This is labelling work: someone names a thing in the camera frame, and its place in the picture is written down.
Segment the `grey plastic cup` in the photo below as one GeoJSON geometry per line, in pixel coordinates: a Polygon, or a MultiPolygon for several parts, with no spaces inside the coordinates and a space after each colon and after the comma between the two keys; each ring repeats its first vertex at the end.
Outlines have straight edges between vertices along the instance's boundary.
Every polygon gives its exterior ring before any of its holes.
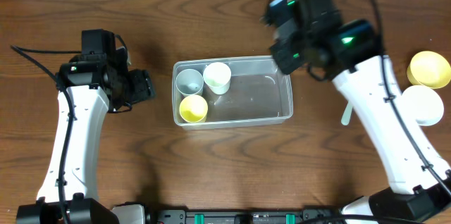
{"type": "Polygon", "coordinates": [[[175,86],[184,97],[191,95],[201,96],[204,89],[204,78],[199,71],[186,69],[176,76],[175,86]]]}

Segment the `white plastic cup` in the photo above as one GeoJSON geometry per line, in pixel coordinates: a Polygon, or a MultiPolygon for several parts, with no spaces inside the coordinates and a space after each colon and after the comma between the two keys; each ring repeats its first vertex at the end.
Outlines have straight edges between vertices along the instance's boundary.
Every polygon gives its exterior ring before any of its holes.
{"type": "Polygon", "coordinates": [[[231,69],[221,62],[209,64],[203,72],[205,84],[218,95],[225,94],[230,88],[231,69]]]}

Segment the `yellow plastic cup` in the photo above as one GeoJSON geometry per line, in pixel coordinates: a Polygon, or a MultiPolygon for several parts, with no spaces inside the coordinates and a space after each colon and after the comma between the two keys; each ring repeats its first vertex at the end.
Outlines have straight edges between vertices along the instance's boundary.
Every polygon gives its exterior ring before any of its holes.
{"type": "Polygon", "coordinates": [[[187,123],[204,123],[208,113],[206,100],[199,95],[185,97],[179,105],[179,114],[187,123]]]}

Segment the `yellow plastic bowl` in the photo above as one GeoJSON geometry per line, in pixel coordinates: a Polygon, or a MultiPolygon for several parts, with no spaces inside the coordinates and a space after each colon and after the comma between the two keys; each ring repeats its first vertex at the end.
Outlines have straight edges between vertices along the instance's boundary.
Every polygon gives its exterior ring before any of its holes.
{"type": "Polygon", "coordinates": [[[421,51],[412,57],[407,78],[413,85],[443,88],[450,83],[450,63],[436,52],[421,51]]]}

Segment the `white plastic bowl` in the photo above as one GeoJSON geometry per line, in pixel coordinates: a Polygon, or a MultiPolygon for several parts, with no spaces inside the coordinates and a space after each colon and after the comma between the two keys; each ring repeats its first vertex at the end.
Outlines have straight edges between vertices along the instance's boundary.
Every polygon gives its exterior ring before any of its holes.
{"type": "Polygon", "coordinates": [[[443,100],[431,88],[421,85],[408,87],[402,93],[402,100],[420,126],[435,125],[444,115],[443,100]]]}

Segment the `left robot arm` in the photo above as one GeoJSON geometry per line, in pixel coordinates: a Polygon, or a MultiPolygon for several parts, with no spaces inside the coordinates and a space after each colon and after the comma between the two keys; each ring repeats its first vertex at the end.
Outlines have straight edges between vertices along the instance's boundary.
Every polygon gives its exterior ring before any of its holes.
{"type": "Polygon", "coordinates": [[[129,70],[130,55],[113,32],[84,30],[82,48],[50,78],[58,90],[58,126],[49,168],[34,204],[18,207],[17,223],[150,223],[142,203],[108,209],[98,200],[97,161],[108,113],[125,113],[154,98],[146,70],[129,70]]]}

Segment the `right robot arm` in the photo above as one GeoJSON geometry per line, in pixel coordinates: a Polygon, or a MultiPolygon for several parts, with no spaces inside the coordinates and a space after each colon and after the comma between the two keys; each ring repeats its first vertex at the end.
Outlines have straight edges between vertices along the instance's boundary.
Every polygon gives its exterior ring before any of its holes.
{"type": "Polygon", "coordinates": [[[378,152],[388,188],[361,197],[320,223],[422,223],[450,206],[450,165],[403,102],[382,27],[345,23],[333,0],[268,0],[276,29],[271,55],[284,74],[320,68],[353,106],[378,152]]]}

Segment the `clear plastic container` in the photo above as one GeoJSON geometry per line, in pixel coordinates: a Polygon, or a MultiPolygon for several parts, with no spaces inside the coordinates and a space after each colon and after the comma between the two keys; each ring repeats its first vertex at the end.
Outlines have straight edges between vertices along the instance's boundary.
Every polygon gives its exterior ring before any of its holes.
{"type": "Polygon", "coordinates": [[[293,115],[292,85],[289,75],[280,72],[271,56],[244,56],[178,61],[173,66],[173,119],[184,130],[209,130],[283,123],[293,115]],[[222,95],[204,86],[202,97],[208,104],[206,121],[188,123],[180,116],[184,96],[176,88],[183,70],[202,73],[211,63],[221,62],[231,69],[230,89],[222,95]]]}

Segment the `mint green plastic spoon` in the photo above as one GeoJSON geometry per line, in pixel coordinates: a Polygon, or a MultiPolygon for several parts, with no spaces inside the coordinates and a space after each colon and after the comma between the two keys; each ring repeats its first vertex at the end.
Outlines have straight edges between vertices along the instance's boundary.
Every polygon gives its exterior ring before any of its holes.
{"type": "Polygon", "coordinates": [[[340,121],[342,125],[344,125],[344,126],[349,125],[350,119],[352,116],[352,111],[353,111],[353,105],[350,102],[348,102],[345,107],[345,110],[342,114],[341,121],[340,121]]]}

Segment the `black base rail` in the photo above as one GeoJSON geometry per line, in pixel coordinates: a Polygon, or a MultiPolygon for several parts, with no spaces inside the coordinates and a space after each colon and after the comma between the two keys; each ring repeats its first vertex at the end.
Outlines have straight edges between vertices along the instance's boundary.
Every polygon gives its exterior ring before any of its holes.
{"type": "Polygon", "coordinates": [[[301,211],[185,211],[170,209],[147,214],[150,224],[295,224],[314,218],[336,216],[333,209],[301,211]]]}

